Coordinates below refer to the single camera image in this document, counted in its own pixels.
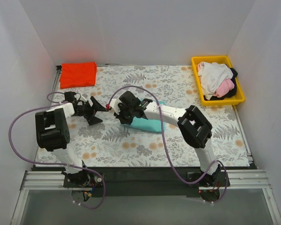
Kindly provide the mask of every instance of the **clothing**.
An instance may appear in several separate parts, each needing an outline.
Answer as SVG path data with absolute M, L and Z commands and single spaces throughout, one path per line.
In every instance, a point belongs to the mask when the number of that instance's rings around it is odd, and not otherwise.
M 209 100 L 225 79 L 233 74 L 226 64 L 201 62 L 198 65 L 198 76 L 201 77 L 203 95 Z
M 165 102 L 159 101 L 159 104 L 165 105 Z M 134 129 L 161 133 L 161 122 L 159 120 L 147 120 L 144 118 L 134 117 L 133 122 L 131 123 L 131 125 L 128 126 Z
M 226 80 L 223 81 L 223 83 L 221 83 L 221 85 L 215 91 L 213 96 L 216 96 L 218 98 L 223 97 L 233 88 L 234 88 L 234 83 L 231 81 L 231 79 L 226 79 Z
M 94 62 L 63 63 L 60 88 L 88 87 L 96 84 L 97 65 Z
M 223 100 L 225 98 L 230 98 L 236 95 L 237 92 L 237 85 L 236 85 L 236 80 L 235 78 L 237 77 L 238 73 L 234 68 L 230 68 L 231 72 L 233 73 L 233 77 L 231 79 L 231 81 L 234 83 L 234 88 L 232 90 L 230 90 L 226 95 L 222 96 L 222 97 L 216 97 L 216 96 L 212 96 L 210 98 L 210 100 Z

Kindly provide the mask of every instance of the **white cloth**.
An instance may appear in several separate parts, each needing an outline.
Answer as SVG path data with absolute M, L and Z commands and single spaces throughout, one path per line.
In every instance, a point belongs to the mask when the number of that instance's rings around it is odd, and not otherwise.
M 203 95 L 207 100 L 212 97 L 216 89 L 218 89 L 225 79 L 231 79 L 233 77 L 232 71 L 226 64 L 201 62 L 198 65 L 198 69 Z

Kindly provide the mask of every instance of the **white wall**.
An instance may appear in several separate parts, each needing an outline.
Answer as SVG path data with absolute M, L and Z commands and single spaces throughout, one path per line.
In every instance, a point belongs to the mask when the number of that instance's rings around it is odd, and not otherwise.
M 237 109 L 281 213 L 281 0 L 256 0 L 229 57 L 246 101 Z
M 11 121 L 21 112 L 47 105 L 54 64 L 18 0 L 0 0 L 0 225 L 8 225 L 25 168 L 7 138 Z M 26 157 L 36 153 L 34 115 L 14 129 L 14 141 Z
M 55 64 L 226 55 L 255 0 L 20 0 Z

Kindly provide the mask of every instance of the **folded red cloth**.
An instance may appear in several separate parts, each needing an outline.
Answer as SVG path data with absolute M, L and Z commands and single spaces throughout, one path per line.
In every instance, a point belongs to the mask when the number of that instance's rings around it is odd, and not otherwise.
M 87 87 L 96 84 L 97 64 L 95 62 L 63 63 L 60 88 Z

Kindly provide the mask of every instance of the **pink cloth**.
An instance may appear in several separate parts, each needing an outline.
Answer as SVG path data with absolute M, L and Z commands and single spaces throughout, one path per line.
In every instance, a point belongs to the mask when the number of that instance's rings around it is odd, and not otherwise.
M 234 88 L 234 83 L 230 79 L 225 79 L 221 83 L 221 85 L 216 89 L 213 96 L 217 96 L 218 98 L 221 98 L 233 88 Z

